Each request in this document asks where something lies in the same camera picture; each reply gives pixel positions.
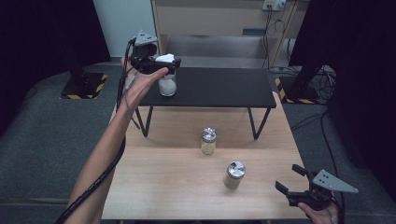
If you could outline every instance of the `black curtain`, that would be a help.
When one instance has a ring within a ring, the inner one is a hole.
[[[74,53],[78,65],[110,60],[92,0],[3,0],[0,3],[0,135],[18,111],[26,92],[37,81],[68,71],[53,22]]]
[[[326,29],[326,18],[336,0],[311,0],[290,65],[304,65],[316,35]],[[336,72],[336,88],[329,103],[332,119],[348,144],[396,202],[396,17],[393,1],[343,1],[337,14],[339,30],[324,64]]]

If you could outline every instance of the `black table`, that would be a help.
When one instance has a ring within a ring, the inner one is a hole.
[[[268,77],[262,69],[180,67],[177,69],[175,95],[162,96],[156,82],[141,100],[140,106],[150,106],[146,126],[139,109],[135,111],[145,136],[149,135],[154,106],[247,107],[253,137],[258,139],[276,102]],[[257,132],[250,109],[252,107],[267,108]]]

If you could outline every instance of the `wooden table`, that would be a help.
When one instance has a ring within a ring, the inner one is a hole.
[[[303,163],[274,95],[277,106],[258,140],[251,137],[246,108],[158,107],[148,137],[131,124],[103,219],[305,218],[275,189],[276,180],[291,191],[306,190],[308,182],[291,170],[294,163]],[[148,110],[144,106],[140,112]],[[252,108],[255,122],[261,122],[264,112]],[[206,126],[218,132],[212,155],[200,149]],[[231,161],[247,167],[234,191],[223,184]]]

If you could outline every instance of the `silver lid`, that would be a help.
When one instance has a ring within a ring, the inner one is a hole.
[[[216,130],[212,129],[212,128],[205,128],[202,131],[202,140],[204,140],[204,142],[207,143],[212,143],[216,141]]]
[[[242,179],[245,175],[246,167],[240,161],[232,161],[228,166],[227,173],[233,179]]]

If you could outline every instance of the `glass jar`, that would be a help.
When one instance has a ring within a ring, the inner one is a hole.
[[[216,148],[216,130],[212,128],[205,128],[202,131],[201,150],[204,154],[210,155],[215,152]]]
[[[228,189],[237,189],[239,183],[246,172],[244,163],[240,161],[232,161],[227,167],[227,174],[224,177],[224,185]]]
[[[172,96],[176,93],[176,72],[168,74],[159,80],[160,93],[163,96]]]

